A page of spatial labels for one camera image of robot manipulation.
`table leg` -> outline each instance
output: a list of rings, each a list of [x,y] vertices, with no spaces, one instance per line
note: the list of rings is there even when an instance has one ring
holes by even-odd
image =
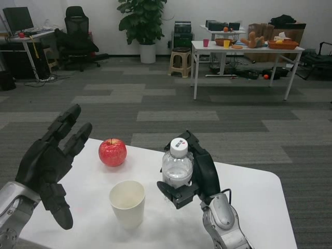
[[[211,40],[214,41],[216,38],[216,35],[215,34],[211,34]],[[211,53],[210,54],[210,63],[213,63],[215,60],[215,53]]]
[[[197,95],[197,83],[198,83],[198,67],[199,67],[199,53],[196,55],[196,70],[195,70],[195,89],[193,91],[193,99],[196,99]]]
[[[190,69],[190,86],[193,86],[193,65],[195,64],[195,60],[194,60],[194,56],[195,56],[195,48],[192,47],[191,49],[191,69]]]
[[[279,53],[277,53],[276,57],[275,57],[275,62],[274,62],[274,66],[273,66],[273,71],[272,71],[269,87],[272,87],[272,83],[273,83],[273,79],[274,79],[274,75],[275,75],[275,70],[276,70],[276,66],[278,65],[278,62],[279,62]]]
[[[295,77],[295,74],[296,74],[297,66],[299,65],[299,61],[300,61],[300,58],[301,58],[301,54],[302,54],[302,52],[300,52],[296,55],[295,65],[293,67],[292,76],[291,76],[290,81],[288,83],[288,87],[287,87],[287,90],[286,90],[286,93],[285,93],[284,100],[287,100],[288,95],[289,95],[289,91],[291,90],[293,80],[294,80],[294,77]]]
[[[220,60],[220,75],[224,75],[225,65],[226,65],[226,53],[222,53],[222,59]]]
[[[30,50],[29,50],[29,47],[27,46],[27,43],[26,41],[23,41],[23,47],[24,47],[24,50],[25,52],[27,53],[27,57],[29,58],[29,61],[30,61],[30,64],[31,64],[31,67],[32,67],[32,70],[33,70],[33,73],[35,75],[35,78],[37,80],[39,80],[39,76],[37,74],[37,70],[36,70],[36,67],[35,67],[35,63],[33,62],[33,59],[32,59],[32,56],[31,56],[31,53],[30,53]]]

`white folding table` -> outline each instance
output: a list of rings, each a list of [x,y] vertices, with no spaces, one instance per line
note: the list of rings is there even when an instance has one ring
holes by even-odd
[[[299,64],[301,54],[304,51],[303,48],[296,47],[294,50],[288,49],[271,49],[268,47],[260,47],[260,48],[248,48],[247,46],[243,46],[243,49],[234,49],[234,48],[224,48],[221,46],[217,46],[215,41],[211,41],[207,47],[203,46],[203,41],[201,40],[193,40],[192,42],[192,56],[191,56],[191,85],[193,84],[193,65],[196,62],[196,70],[195,70],[195,89],[193,93],[193,99],[195,100],[197,97],[197,84],[198,84],[198,70],[199,70],[199,56],[200,54],[206,53],[221,53],[221,62],[220,62],[220,75],[224,75],[225,64],[226,64],[226,55],[228,52],[242,52],[242,53],[276,53],[276,58],[274,62],[273,72],[270,79],[269,86],[272,87],[273,78],[275,75],[275,70],[279,61],[279,58],[283,58],[284,60],[294,64],[292,76],[290,77],[288,87],[285,92],[284,100],[287,100],[289,91],[292,87],[293,79],[296,73],[297,66]],[[296,59],[294,61],[290,60],[282,56],[282,53],[296,53]]]
[[[51,35],[54,33],[54,30],[49,30],[49,31],[42,31],[40,32],[39,34],[36,34],[36,35],[32,35],[31,37],[33,39],[40,39],[40,38],[44,38],[48,35]],[[30,50],[29,50],[29,47],[27,45],[27,43],[30,43],[32,42],[32,40],[29,38],[29,37],[25,37],[25,38],[20,38],[18,37],[17,35],[13,38],[8,38],[8,41],[11,42],[11,43],[22,43],[23,44],[23,47],[24,47],[24,50],[15,50],[15,52],[26,52],[27,53],[27,56],[29,58],[29,61],[30,61],[30,64],[31,64],[31,67],[32,67],[32,70],[34,72],[37,72],[36,70],[36,66],[35,66],[35,63],[33,62],[33,59],[32,59],[32,56],[31,56],[31,53],[30,53]],[[0,50],[0,52],[14,52],[13,50]],[[37,73],[35,73],[35,78],[38,80],[39,79],[39,76]]]
[[[244,30],[233,30],[232,32],[224,32],[224,31],[211,31],[205,25],[200,25],[201,28],[205,29],[211,34],[211,40],[214,40],[216,35],[222,35],[223,37],[235,36],[240,34],[245,34]]]
[[[240,34],[245,34],[247,33],[244,30],[233,30],[232,32],[224,32],[224,31],[211,31],[209,30],[205,25],[200,25],[201,28],[203,28],[204,30],[206,30],[207,32],[209,32],[211,34],[211,40],[215,40],[216,35],[221,35],[224,38],[228,38],[229,36],[233,36],[233,39],[238,40],[238,36]],[[210,62],[215,62],[215,54],[211,53],[210,56]]]
[[[127,146],[124,164],[108,168],[98,157],[101,142],[88,139],[73,168],[60,181],[71,206],[72,229],[63,230],[40,203],[21,239],[51,249],[213,249],[203,226],[199,198],[176,210],[158,189],[163,153]],[[232,190],[232,205],[254,248],[296,249],[279,178],[270,172],[224,163],[216,162],[215,166],[221,189]],[[128,231],[119,226],[108,198],[111,188],[125,179],[142,183],[146,192],[143,223]]]

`paper cup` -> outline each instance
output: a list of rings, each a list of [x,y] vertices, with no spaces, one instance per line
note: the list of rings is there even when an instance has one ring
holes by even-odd
[[[224,48],[229,48],[230,40],[224,40]]]
[[[145,190],[136,181],[124,181],[115,185],[109,193],[113,211],[125,229],[138,227],[143,221]]]
[[[207,47],[209,45],[209,39],[203,39],[203,47]]]

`apple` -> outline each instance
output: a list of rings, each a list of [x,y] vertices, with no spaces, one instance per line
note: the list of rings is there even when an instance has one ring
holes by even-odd
[[[119,166],[126,156],[126,145],[120,139],[107,139],[99,146],[99,158],[109,167]]]

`stuffed toy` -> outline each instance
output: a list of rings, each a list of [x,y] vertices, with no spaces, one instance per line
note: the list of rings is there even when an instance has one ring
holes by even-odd
[[[242,43],[246,44],[249,48],[259,48],[264,44],[264,36],[256,37],[255,32],[249,33],[249,40],[241,38]]]

